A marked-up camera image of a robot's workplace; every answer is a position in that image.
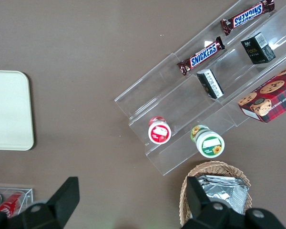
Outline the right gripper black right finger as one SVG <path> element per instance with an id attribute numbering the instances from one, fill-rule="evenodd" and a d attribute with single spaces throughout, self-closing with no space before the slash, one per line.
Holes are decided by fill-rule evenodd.
<path id="1" fill-rule="evenodd" d="M 212 202 L 195 177 L 187 178 L 187 202 L 192 214 L 183 229 L 227 229 L 229 208 L 220 202 Z"/>

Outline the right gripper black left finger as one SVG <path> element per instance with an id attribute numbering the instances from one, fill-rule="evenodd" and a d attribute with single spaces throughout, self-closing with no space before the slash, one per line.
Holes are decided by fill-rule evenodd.
<path id="1" fill-rule="evenodd" d="M 24 229 L 62 229 L 80 201 L 79 179 L 69 177 L 46 203 L 37 203 L 22 213 Z"/>

